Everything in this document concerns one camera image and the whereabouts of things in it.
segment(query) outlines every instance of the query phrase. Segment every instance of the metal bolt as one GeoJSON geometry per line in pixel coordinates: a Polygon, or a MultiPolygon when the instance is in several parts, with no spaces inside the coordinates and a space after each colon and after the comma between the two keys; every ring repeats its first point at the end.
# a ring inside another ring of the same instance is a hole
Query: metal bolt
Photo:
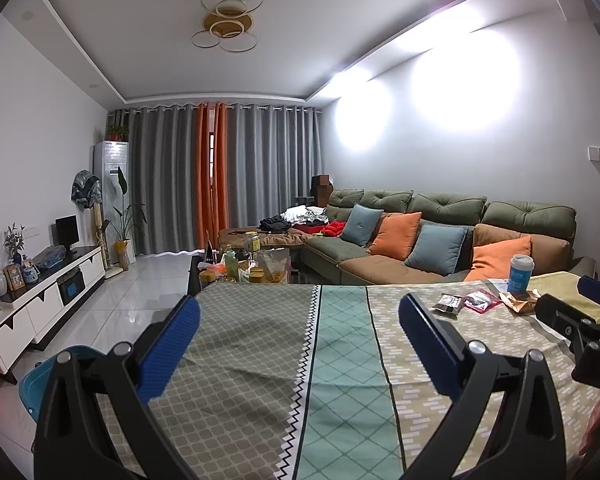
{"type": "Polygon", "coordinates": [[[56,359],[61,365],[68,363],[70,361],[70,352],[68,350],[63,350],[58,354],[56,359]]]}
{"type": "Polygon", "coordinates": [[[544,355],[542,355],[542,352],[536,349],[529,350],[529,357],[537,363],[541,363],[544,360],[544,355]]]}
{"type": "Polygon", "coordinates": [[[480,355],[484,354],[487,351],[486,346],[481,341],[470,341],[469,342],[469,351],[472,354],[480,355]]]}
{"type": "Polygon", "coordinates": [[[125,356],[131,353],[131,344],[123,341],[122,343],[118,343],[113,347],[113,353],[118,357],[125,356]]]}

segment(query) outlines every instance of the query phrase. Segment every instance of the monitor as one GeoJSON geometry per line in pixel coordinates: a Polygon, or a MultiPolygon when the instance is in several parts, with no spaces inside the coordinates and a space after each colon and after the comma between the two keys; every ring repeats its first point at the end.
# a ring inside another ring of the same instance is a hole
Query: monitor
{"type": "Polygon", "coordinates": [[[74,253],[70,247],[80,241],[78,235],[78,218],[77,216],[66,216],[55,220],[55,229],[58,234],[58,243],[66,247],[67,254],[74,253]]]}

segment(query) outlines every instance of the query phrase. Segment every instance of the gray curtain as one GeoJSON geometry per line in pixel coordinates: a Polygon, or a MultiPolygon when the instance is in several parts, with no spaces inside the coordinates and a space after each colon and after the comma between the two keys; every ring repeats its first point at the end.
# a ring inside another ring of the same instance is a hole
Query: gray curtain
{"type": "Polygon", "coordinates": [[[195,243],[197,109],[142,108],[128,116],[129,191],[145,204],[148,225],[135,232],[140,254],[192,251],[195,243]]]}
{"type": "Polygon", "coordinates": [[[322,173],[313,108],[227,109],[227,194],[232,227],[258,225],[307,196],[322,173]]]}

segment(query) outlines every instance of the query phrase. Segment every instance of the ceiling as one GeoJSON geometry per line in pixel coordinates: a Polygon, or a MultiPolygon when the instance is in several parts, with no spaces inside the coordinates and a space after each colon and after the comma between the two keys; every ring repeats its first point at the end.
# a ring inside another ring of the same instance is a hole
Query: ceiling
{"type": "Polygon", "coordinates": [[[264,0],[257,46],[243,54],[199,49],[199,0],[11,0],[4,15],[107,109],[227,100],[318,107],[320,89],[353,65],[371,76],[417,51],[392,41],[438,9],[468,6],[475,28],[555,7],[556,0],[264,0]]]}

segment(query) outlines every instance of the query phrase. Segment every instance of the picture frame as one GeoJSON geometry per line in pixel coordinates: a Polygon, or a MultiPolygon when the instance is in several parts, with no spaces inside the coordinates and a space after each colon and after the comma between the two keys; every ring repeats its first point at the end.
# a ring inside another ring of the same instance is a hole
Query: picture frame
{"type": "Polygon", "coordinates": [[[4,275],[6,276],[6,282],[8,283],[8,290],[11,292],[15,292],[26,286],[22,271],[17,264],[11,264],[4,267],[4,275]]]}

